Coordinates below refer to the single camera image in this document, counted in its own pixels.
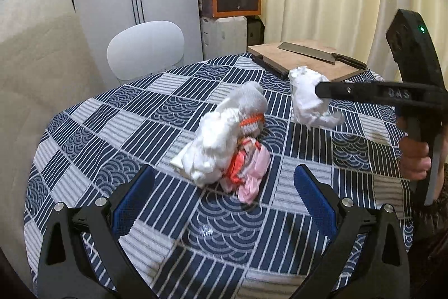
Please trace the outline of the person's right hand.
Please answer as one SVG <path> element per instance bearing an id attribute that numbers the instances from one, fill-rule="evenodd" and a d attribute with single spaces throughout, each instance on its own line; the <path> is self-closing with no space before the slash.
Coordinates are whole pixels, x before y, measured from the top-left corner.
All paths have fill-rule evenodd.
<path id="1" fill-rule="evenodd" d="M 402 176 L 413 182 L 425 179 L 431 168 L 428 144 L 417 142 L 407 135 L 401 138 L 399 149 L 399 169 Z"/>

